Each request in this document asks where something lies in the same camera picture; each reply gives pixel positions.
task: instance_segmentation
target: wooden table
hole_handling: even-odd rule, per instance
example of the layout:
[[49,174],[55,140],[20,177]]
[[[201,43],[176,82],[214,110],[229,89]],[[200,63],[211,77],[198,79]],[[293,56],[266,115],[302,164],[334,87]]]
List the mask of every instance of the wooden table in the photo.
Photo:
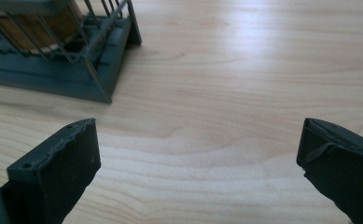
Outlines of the wooden table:
[[363,0],[133,4],[112,105],[0,87],[0,184],[94,117],[103,166],[66,224],[347,224],[295,159],[306,117],[363,136]]

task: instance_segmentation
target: dish rack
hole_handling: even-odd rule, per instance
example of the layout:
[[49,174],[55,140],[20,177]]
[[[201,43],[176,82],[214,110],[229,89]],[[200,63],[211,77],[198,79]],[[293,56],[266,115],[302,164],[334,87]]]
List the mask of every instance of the dish rack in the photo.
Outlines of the dish rack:
[[133,4],[84,3],[0,0],[0,85],[110,104],[126,45],[141,44]]

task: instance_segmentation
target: wood grain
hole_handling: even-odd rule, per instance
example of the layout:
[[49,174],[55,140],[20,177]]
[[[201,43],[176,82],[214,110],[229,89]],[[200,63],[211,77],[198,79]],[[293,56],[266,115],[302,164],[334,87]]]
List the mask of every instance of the wood grain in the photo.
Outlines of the wood grain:
[[295,159],[306,117],[363,136],[363,0],[133,4],[112,105],[0,87],[0,184],[95,117],[103,167],[64,223],[347,224]]

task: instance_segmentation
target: dark object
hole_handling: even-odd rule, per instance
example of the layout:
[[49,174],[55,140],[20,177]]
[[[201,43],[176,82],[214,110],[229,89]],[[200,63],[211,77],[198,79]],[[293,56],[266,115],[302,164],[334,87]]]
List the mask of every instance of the dark object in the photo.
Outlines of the dark object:
[[60,129],[7,168],[0,224],[58,224],[100,169],[94,119]]
[[133,4],[103,0],[97,16],[84,2],[82,17],[74,0],[0,0],[0,85],[111,103],[126,46],[141,44]]
[[355,224],[363,224],[363,137],[319,119],[306,119],[297,164],[305,177]]

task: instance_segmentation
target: brown object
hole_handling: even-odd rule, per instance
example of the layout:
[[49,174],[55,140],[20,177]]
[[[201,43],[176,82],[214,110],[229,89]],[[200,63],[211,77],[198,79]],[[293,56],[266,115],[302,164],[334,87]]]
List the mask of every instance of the brown object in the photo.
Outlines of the brown object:
[[[72,0],[70,6],[78,20],[82,21],[82,14],[77,3]],[[14,17],[42,50],[56,47],[55,41],[42,26],[37,15],[15,15]],[[44,16],[44,19],[61,42],[67,42],[78,34],[77,25],[73,21],[73,15],[67,7],[59,14]],[[35,46],[31,41],[7,16],[0,15],[0,31],[16,48],[35,50]]]

